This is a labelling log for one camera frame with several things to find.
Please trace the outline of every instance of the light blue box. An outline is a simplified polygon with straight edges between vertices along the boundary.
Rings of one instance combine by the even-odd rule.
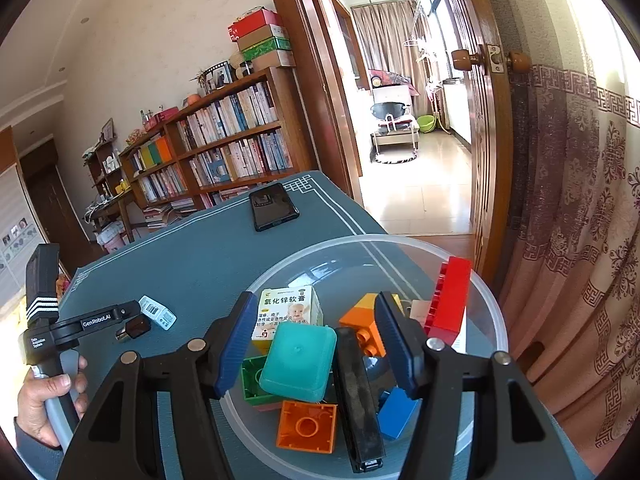
[[[411,400],[402,388],[395,386],[378,412],[380,433],[399,438],[417,405],[418,400]]]
[[[324,397],[336,336],[328,326],[280,323],[260,375],[260,387],[288,399],[319,402]]]

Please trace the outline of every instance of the table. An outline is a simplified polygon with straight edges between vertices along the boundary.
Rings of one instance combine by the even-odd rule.
[[[132,189],[129,187],[123,193],[112,198],[107,203],[94,209],[89,215],[89,220],[94,223],[94,227],[98,229],[98,232],[102,230],[100,220],[109,217],[121,216],[122,223],[124,224],[125,232],[129,237],[129,242],[134,241],[133,231],[131,229],[131,222],[129,221],[129,213],[127,212],[127,205],[135,200]]]
[[[153,327],[144,336],[117,343],[113,330],[82,338],[79,350],[89,361],[86,374],[91,396],[116,359],[127,350],[152,356],[170,352],[202,336],[211,322],[231,310],[238,295],[265,270],[313,244],[354,234],[384,231],[319,171],[299,173],[281,181],[300,217],[257,233],[247,195],[198,212],[178,224],[137,240],[79,269],[60,303],[61,319],[147,295],[176,316],[164,332]],[[170,422],[168,394],[159,395],[159,431],[167,480],[181,477]],[[238,480],[282,480],[246,450],[231,430],[218,402],[212,402],[220,437]],[[591,479],[572,444],[559,429],[577,477]],[[454,462],[453,478],[466,476],[468,448]]]

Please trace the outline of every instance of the hand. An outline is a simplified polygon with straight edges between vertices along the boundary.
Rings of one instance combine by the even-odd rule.
[[[86,368],[86,359],[80,356],[78,368]],[[86,376],[79,372],[74,382],[75,390],[80,394],[74,403],[78,417],[82,418],[89,399],[84,392],[88,382]],[[24,383],[18,392],[18,416],[16,423],[29,436],[40,441],[46,446],[59,447],[60,443],[53,432],[51,423],[47,418],[47,410],[44,401],[62,396],[71,388],[71,380],[68,374],[58,375],[49,379],[36,379],[33,370],[29,368]]]

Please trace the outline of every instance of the metal screw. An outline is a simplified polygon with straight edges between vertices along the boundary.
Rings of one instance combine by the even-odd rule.
[[[427,339],[427,346],[431,348],[431,350],[439,352],[440,350],[444,350],[445,344],[442,339],[438,339],[437,337],[430,337]]]
[[[507,354],[507,352],[496,352],[494,354],[494,359],[498,364],[501,364],[501,365],[511,364],[511,356]]]
[[[124,365],[130,365],[131,363],[134,363],[137,358],[138,358],[138,354],[129,350],[128,352],[124,352],[124,354],[120,356],[120,361]]]
[[[192,339],[187,343],[187,348],[192,352],[199,352],[207,345],[204,339]]]

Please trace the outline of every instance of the smartphone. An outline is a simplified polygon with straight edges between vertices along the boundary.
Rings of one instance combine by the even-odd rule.
[[[300,216],[279,182],[249,193],[249,199],[256,231],[264,231]]]

